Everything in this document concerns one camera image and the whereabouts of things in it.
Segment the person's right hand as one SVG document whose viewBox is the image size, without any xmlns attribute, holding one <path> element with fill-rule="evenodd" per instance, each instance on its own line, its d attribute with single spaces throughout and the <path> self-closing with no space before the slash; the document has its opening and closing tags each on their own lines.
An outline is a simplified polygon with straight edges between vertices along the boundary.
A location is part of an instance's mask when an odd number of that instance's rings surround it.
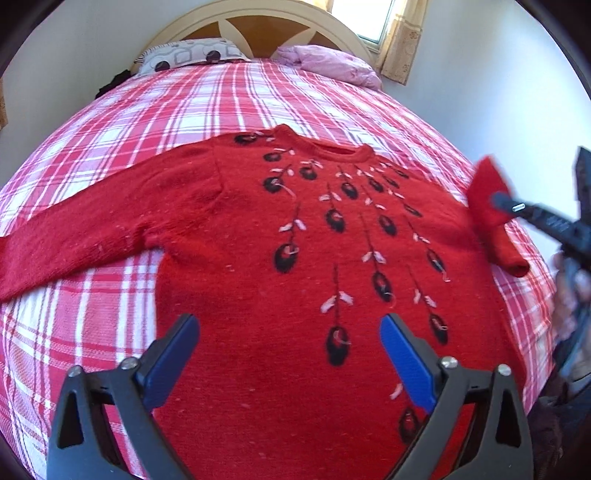
<svg viewBox="0 0 591 480">
<path fill-rule="evenodd" d="M 554 255 L 556 292 L 553 297 L 552 326 L 559 340 L 567 340 L 576 329 L 575 310 L 580 302 L 590 301 L 590 274 L 579 270 L 570 283 L 567 279 L 564 256 Z"/>
</svg>

